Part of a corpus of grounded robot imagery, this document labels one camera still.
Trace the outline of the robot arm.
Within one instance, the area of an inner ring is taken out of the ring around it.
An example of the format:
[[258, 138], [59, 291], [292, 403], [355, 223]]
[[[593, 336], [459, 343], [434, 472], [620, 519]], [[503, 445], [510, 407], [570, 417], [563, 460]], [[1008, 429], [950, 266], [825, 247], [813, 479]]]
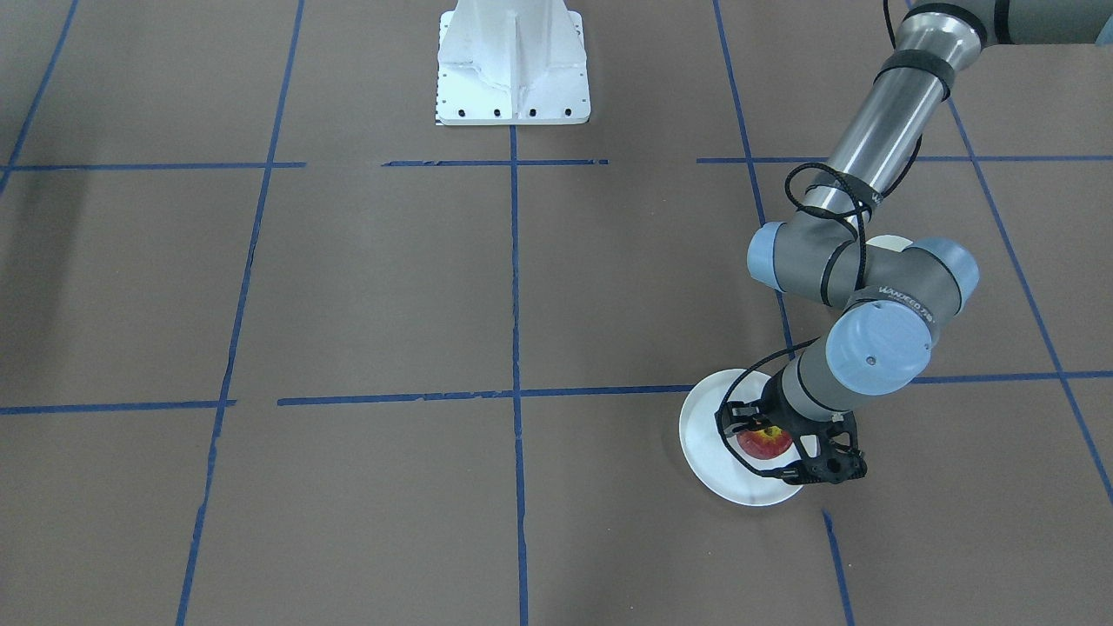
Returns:
[[866, 475], [855, 409], [919, 376], [979, 282], [957, 242], [884, 250], [867, 241], [871, 218], [918, 158], [923, 128], [951, 100], [958, 72], [994, 46], [1109, 46], [1110, 3], [915, 1], [886, 29], [893, 50], [830, 157], [796, 166], [816, 173], [802, 196], [784, 182], [792, 219], [764, 224], [748, 247], [756, 281], [840, 310], [823, 336], [792, 346], [796, 359], [755, 399], [733, 392], [756, 366], [723, 391], [716, 431], [756, 478], [804, 486]]

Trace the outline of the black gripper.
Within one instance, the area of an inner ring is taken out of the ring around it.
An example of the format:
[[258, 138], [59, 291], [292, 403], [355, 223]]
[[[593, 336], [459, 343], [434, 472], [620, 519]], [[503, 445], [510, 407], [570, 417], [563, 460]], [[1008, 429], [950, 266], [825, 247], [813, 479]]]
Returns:
[[741, 432], [777, 426], [792, 436], [799, 458], [786, 466], [759, 469], [733, 452], [748, 471], [786, 485], [840, 485], [861, 479], [868, 468], [857, 446], [857, 423], [851, 413], [840, 421], [820, 423], [800, 415], [780, 393], [766, 393], [751, 402], [723, 402], [716, 410], [716, 428], [723, 446]]

